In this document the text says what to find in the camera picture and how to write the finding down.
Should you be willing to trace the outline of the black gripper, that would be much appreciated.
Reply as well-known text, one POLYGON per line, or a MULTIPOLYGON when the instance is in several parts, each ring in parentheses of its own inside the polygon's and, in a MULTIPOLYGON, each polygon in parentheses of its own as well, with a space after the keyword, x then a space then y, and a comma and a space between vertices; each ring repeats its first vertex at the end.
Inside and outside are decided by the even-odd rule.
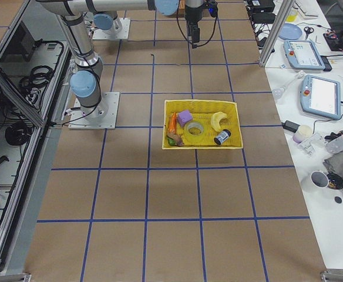
MULTIPOLYGON (((187 35, 191 41, 200 40, 199 21, 201 20, 201 6, 185 6, 184 17, 187 22, 187 35)), ((191 43, 192 48, 197 48, 197 42, 191 43)))

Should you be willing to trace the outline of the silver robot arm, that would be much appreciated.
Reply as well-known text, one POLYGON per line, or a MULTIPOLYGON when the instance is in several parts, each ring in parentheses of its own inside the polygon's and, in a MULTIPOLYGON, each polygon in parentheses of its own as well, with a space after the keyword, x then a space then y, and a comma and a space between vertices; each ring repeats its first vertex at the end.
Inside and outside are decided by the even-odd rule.
POLYGON ((115 41, 129 36, 129 18, 118 11, 162 10, 165 1, 39 1, 55 14, 80 69, 102 66, 92 40, 115 41))
MULTIPOLYGON (((103 31, 108 31, 115 24, 116 15, 111 12, 118 10, 142 10, 142 1, 86 1, 88 11, 94 14, 94 24, 103 31)), ((150 11, 158 11, 163 15, 179 13, 179 1, 147 1, 147 8, 150 11)), ((203 11, 209 10, 213 18, 217 18, 218 8, 215 1, 185 1, 184 18, 187 25, 187 33, 182 34, 183 38, 193 49, 202 47, 200 43, 199 21, 203 17, 203 11)))

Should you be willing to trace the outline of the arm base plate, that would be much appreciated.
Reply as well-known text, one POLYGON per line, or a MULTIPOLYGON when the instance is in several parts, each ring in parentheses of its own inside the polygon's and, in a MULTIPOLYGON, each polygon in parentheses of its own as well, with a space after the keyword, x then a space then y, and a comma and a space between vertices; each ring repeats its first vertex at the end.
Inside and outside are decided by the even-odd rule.
POLYGON ((97 14, 93 19, 92 39, 94 41, 119 41, 129 37, 130 18, 116 18, 97 14))
POLYGON ((88 108, 72 112, 72 122, 68 127, 72 130, 114 130, 116 127, 117 111, 119 107, 119 92, 102 92, 102 100, 93 113, 88 108))

